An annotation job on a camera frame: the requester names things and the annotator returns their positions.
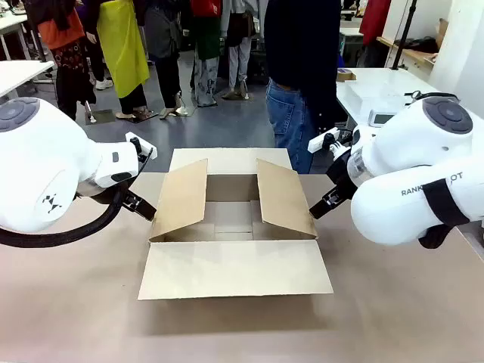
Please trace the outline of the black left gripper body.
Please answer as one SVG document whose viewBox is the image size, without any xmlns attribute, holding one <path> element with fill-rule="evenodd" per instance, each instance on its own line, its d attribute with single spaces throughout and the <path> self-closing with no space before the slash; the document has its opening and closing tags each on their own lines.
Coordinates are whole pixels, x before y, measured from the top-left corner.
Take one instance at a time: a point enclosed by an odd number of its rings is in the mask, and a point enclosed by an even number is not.
<svg viewBox="0 0 484 363">
<path fill-rule="evenodd" d="M 133 196 L 128 188 L 117 185 L 114 188 L 113 203 L 118 206 L 132 206 Z"/>
</svg>

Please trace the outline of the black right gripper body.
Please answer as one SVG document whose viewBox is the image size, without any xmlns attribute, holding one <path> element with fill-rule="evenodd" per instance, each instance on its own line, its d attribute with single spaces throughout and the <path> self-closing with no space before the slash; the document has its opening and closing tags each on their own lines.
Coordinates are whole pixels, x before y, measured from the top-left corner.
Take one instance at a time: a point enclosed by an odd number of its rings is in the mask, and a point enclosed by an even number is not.
<svg viewBox="0 0 484 363">
<path fill-rule="evenodd" d="M 357 190 L 347 170 L 347 163 L 350 156 L 350 150 L 345 151 L 335 159 L 326 173 L 327 177 L 334 184 L 334 188 L 331 191 L 338 197 L 352 197 Z"/>
</svg>

